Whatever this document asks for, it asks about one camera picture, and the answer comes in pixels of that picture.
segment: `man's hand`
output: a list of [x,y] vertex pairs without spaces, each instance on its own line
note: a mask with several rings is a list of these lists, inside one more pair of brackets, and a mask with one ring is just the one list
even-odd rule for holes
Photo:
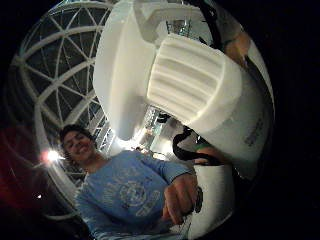
[[178,176],[164,191],[162,219],[182,224],[182,216],[192,211],[197,200],[197,177],[189,173]]

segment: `black strap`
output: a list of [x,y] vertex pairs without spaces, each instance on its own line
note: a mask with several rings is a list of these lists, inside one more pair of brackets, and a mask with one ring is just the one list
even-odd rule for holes
[[172,141],[173,153],[181,160],[192,160],[197,158],[204,158],[209,161],[209,164],[199,164],[199,165],[210,165],[210,166],[221,165],[220,161],[211,155],[208,155],[205,153],[190,152],[178,147],[178,143],[182,142],[184,139],[190,136],[192,131],[193,131],[192,129],[185,126],[183,128],[183,133],[177,134],[173,138],[173,141]]
[[210,47],[221,50],[222,49],[221,35],[216,23],[218,18],[217,11],[212,6],[207,4],[205,1],[190,0],[189,2],[200,8],[206,20],[206,23],[208,24],[208,27],[212,36],[212,40],[213,40],[213,44],[210,45]]

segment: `dark background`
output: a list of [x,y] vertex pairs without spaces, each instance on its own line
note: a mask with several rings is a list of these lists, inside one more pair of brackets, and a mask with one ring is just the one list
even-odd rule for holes
[[[217,2],[239,20],[262,53],[274,90],[276,127],[263,178],[246,205],[207,238],[320,239],[320,4],[310,0]],[[27,31],[56,3],[1,4],[0,87]],[[1,239],[72,239],[37,213],[17,212],[2,202],[0,211]]]

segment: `bright light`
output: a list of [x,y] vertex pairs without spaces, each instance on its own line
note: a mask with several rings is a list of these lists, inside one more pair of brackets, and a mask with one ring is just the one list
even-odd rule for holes
[[55,150],[43,151],[40,155],[41,162],[46,165],[51,165],[54,162],[58,162],[59,159],[63,159],[59,153]]
[[59,154],[58,154],[57,151],[50,150],[50,151],[48,152],[48,160],[49,160],[50,162],[56,162],[56,161],[58,161],[58,159],[59,159]]

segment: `metal lattice frame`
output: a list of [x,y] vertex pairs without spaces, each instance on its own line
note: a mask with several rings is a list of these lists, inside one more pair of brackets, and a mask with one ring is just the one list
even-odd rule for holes
[[[20,87],[34,103],[40,151],[57,146],[50,140],[48,129],[61,129],[71,123],[86,126],[97,136],[98,146],[106,147],[109,123],[93,90],[92,75],[100,34],[112,6],[112,1],[59,3],[29,32],[12,62],[22,82]],[[73,177],[81,172],[60,164],[52,164],[47,170],[61,193],[60,200],[73,212]]]

